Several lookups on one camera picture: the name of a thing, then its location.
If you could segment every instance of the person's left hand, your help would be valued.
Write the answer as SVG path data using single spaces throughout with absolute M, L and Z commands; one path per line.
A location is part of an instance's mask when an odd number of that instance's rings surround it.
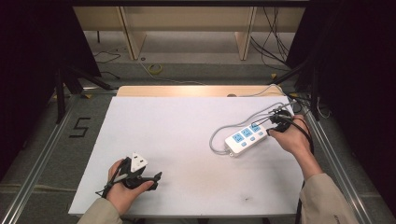
M 121 162 L 122 160 L 116 161 L 108 170 L 108 180 L 110 180 L 117 171 Z M 116 207 L 120 216 L 122 216 L 128 211 L 137 196 L 148 190 L 153 184 L 154 181 L 147 181 L 136 189 L 127 189 L 122 183 L 117 183 L 108 192 L 106 198 Z

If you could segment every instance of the person's right hand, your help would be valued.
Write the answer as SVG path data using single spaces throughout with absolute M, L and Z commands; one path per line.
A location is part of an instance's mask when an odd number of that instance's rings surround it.
M 116 161 L 108 170 L 108 180 L 116 173 L 122 160 Z M 107 199 L 116 207 L 120 216 L 125 214 L 131 207 L 134 200 L 143 192 L 148 190 L 154 184 L 153 181 L 147 181 L 136 189 L 127 189 L 122 183 L 115 184 L 107 194 Z
M 302 120 L 304 120 L 302 115 L 296 115 L 293 117 L 293 122 L 304 129 L 306 133 L 308 133 L 307 127 L 305 123 L 302 122 Z M 298 152 L 309 151 L 310 146 L 308 139 L 306 139 L 305 135 L 296 127 L 294 127 L 294 125 L 290 125 L 290 127 L 283 133 L 270 130 L 269 134 L 276 139 L 283 149 L 294 156 L 296 156 L 296 153 Z

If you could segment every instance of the white electrical plug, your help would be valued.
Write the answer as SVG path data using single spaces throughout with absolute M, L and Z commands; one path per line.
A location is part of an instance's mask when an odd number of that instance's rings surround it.
M 139 154 L 133 152 L 131 157 L 131 172 L 136 172 L 143 167 L 147 166 L 149 163 Z

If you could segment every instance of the tabletop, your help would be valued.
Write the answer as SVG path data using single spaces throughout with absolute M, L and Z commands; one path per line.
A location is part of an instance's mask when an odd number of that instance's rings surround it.
M 265 114 L 268 106 L 287 102 L 279 95 L 114 97 L 69 214 L 84 214 L 106 183 L 108 167 L 132 152 L 148 160 L 143 176 L 163 172 L 163 178 L 156 190 L 134 202 L 127 217 L 295 214 L 303 176 L 296 160 L 275 139 L 267 137 L 237 158 L 215 154 L 209 147 L 218 127 L 240 122 L 258 110 L 264 109 Z M 247 126 L 259 117 L 247 121 Z M 225 137 L 237 129 L 241 127 L 218 132 L 213 146 L 223 148 Z

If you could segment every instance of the finger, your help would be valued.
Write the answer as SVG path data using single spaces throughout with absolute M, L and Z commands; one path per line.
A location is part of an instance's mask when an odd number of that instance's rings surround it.
M 123 160 L 116 161 L 110 169 L 108 169 L 108 176 L 107 179 L 110 180 L 111 177 L 113 177 L 114 173 L 116 173 L 117 168 L 119 168 L 120 164 L 122 163 Z
M 131 194 L 132 194 L 134 197 L 137 197 L 137 196 L 139 196 L 141 193 L 143 193 L 143 192 L 145 192 L 146 190 L 148 190 L 153 184 L 154 184 L 154 181 L 151 181 L 151 180 L 150 180 L 150 181 L 143 182 L 143 184 L 141 184 L 139 187 L 137 187 L 137 188 L 131 190 L 130 192 L 131 192 Z
M 277 139 L 279 137 L 279 135 L 281 134 L 280 132 L 277 132 L 275 130 L 270 130 L 268 132 L 271 136 L 273 136 L 275 139 Z

